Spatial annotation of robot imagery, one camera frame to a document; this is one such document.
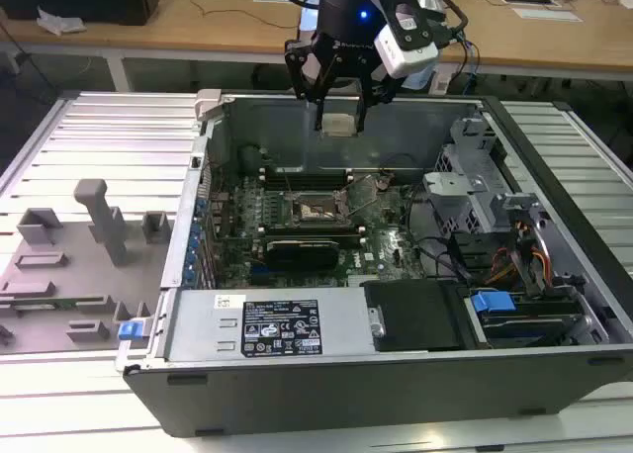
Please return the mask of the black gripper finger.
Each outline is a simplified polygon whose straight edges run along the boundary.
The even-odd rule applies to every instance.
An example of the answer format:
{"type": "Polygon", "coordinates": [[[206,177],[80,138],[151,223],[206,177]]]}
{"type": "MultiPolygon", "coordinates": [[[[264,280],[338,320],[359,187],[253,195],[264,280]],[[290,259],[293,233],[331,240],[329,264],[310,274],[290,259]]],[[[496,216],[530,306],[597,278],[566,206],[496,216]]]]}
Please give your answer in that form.
{"type": "Polygon", "coordinates": [[[326,34],[314,34],[310,41],[288,40],[284,44],[284,58],[296,97],[316,104],[315,130],[322,129],[324,100],[333,82],[333,39],[326,34]],[[303,67],[313,56],[319,71],[311,82],[303,67]]]}
{"type": "Polygon", "coordinates": [[[361,91],[355,114],[355,129],[357,133],[362,133],[368,109],[378,104],[391,103],[397,93],[397,80],[386,74],[377,85],[374,85],[369,70],[362,70],[358,80],[361,91]]]}

